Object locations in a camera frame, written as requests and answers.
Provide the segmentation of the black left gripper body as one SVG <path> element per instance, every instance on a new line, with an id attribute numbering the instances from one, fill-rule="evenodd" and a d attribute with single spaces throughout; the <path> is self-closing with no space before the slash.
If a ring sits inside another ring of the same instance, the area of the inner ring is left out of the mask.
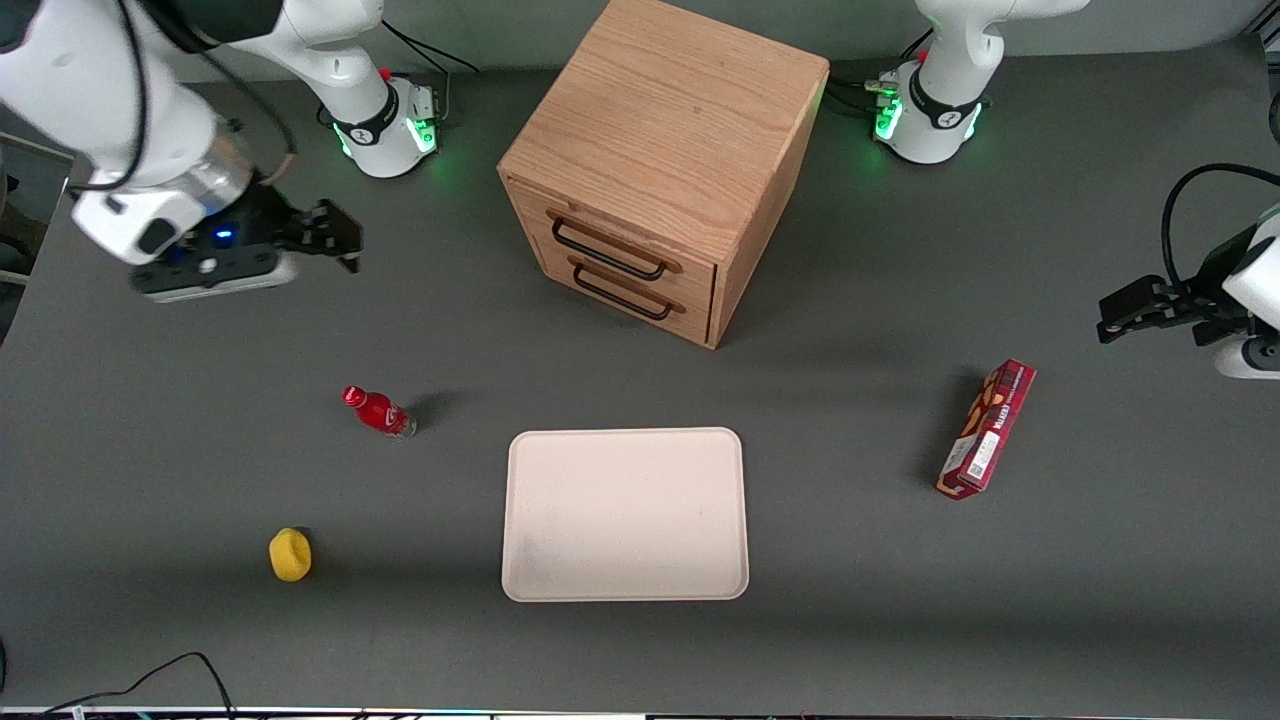
<path id="1" fill-rule="evenodd" d="M 1194 283 L 1181 282 L 1178 295 L 1178 324 L 1190 328 L 1190 337 L 1197 347 L 1252 336 L 1252 314 L 1220 287 L 1211 286 L 1206 293 Z"/>

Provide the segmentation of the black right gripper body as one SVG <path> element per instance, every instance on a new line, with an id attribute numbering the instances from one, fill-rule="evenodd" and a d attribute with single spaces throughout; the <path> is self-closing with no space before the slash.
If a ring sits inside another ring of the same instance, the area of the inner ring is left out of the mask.
<path id="1" fill-rule="evenodd" d="M 274 247 L 300 209 L 271 186 L 251 184 L 239 199 L 204 218 L 177 241 L 175 261 L 234 266 Z"/>

